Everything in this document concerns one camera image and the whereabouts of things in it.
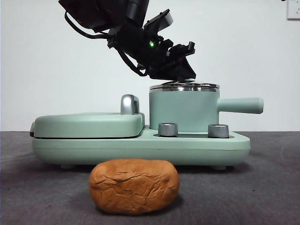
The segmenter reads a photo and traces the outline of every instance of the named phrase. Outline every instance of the green led light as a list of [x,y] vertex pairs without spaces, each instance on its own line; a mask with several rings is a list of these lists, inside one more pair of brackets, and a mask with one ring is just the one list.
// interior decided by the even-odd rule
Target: green led light
[[149,42],[149,45],[150,45],[151,48],[154,48],[154,44],[155,44],[154,41]]

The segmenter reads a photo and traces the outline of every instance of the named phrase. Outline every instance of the mint green appliance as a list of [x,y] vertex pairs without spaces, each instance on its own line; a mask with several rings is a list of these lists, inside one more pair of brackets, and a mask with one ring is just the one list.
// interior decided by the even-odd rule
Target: mint green appliance
[[35,155],[62,168],[144,158],[225,169],[245,161],[250,140],[218,124],[222,111],[262,113],[263,100],[220,99],[218,85],[169,82],[150,88],[150,126],[138,98],[124,95],[120,113],[42,116],[30,135]]

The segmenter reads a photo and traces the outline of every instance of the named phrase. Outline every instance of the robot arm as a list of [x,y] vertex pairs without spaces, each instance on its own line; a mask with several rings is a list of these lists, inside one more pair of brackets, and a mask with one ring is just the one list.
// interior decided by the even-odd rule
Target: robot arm
[[[107,39],[123,61],[139,76],[149,75],[159,80],[185,80],[196,74],[186,56],[194,54],[195,44],[176,45],[158,32],[170,26],[170,10],[160,13],[143,27],[149,0],[60,0],[65,8],[66,21],[80,34],[92,39]],[[83,27],[94,30],[90,35],[75,26],[67,12]],[[129,55],[138,63],[135,66]]]

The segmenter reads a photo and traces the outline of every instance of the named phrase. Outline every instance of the mini pot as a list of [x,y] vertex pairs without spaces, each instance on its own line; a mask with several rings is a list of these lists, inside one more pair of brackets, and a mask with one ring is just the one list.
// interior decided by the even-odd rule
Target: mini pot
[[150,129],[160,123],[177,123],[179,132],[207,132],[219,123],[219,112],[263,112],[259,97],[220,99],[220,86],[186,80],[150,87]]

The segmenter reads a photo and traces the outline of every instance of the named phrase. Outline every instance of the gray carpet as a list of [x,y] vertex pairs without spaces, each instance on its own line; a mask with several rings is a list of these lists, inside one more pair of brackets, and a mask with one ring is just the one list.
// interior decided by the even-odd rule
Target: gray carpet
[[2,225],[299,225],[300,132],[239,132],[251,138],[246,162],[214,171],[177,166],[179,195],[166,209],[107,215],[88,192],[92,166],[47,165],[28,132],[1,132]]

